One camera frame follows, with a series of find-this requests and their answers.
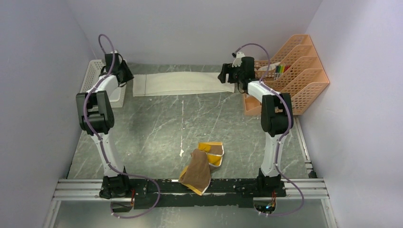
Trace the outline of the orange file organizer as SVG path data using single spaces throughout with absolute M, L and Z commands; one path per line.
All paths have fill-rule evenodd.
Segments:
M 277 80 L 275 70 L 258 71 L 277 62 L 290 65 Z M 291 36 L 270 60 L 256 60 L 254 67 L 256 78 L 263 76 L 270 88 L 291 95 L 294 115 L 302 115 L 330 83 L 308 34 Z

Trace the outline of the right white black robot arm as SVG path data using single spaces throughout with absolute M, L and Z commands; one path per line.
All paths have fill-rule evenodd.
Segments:
M 221 83 L 242 85 L 248 95 L 261 103 L 260 124 L 265 133 L 264 158 L 254 183 L 241 186 L 243 191 L 256 189 L 267 197 L 281 186 L 280 160 L 282 141 L 293 126 L 292 104 L 288 93 L 279 93 L 255 77 L 253 57 L 236 58 L 224 63 L 218 79 Z

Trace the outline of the cream white towel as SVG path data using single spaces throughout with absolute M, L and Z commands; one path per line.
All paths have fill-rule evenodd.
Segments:
M 169 72 L 135 75 L 133 96 L 193 95 L 235 91 L 230 83 L 222 84 L 217 72 Z

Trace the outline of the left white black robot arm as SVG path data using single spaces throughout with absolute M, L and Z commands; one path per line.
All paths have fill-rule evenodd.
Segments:
M 84 85 L 76 95 L 78 122 L 96 144 L 101 157 L 104 176 L 99 196 L 124 198 L 131 193 L 132 185 L 110 132 L 115 124 L 110 97 L 134 76 L 117 51 L 105 54 L 105 61 L 103 66 L 87 69 Z

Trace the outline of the white plastic basket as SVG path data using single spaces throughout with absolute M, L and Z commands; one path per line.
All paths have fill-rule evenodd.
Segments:
M 85 78 L 81 87 L 80 92 L 86 92 L 91 89 L 98 81 L 99 75 L 101 74 L 101 69 L 105 63 L 101 59 L 91 60 L 88 64 Z M 124 106 L 126 85 L 123 87 L 118 87 L 109 96 L 109 101 L 112 108 L 122 108 Z

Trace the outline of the brown yellow towel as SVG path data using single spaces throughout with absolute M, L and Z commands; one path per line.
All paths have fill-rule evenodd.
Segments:
M 190 163 L 179 176 L 179 183 L 202 196 L 211 183 L 211 174 L 222 165 L 224 154 L 222 142 L 198 143 Z

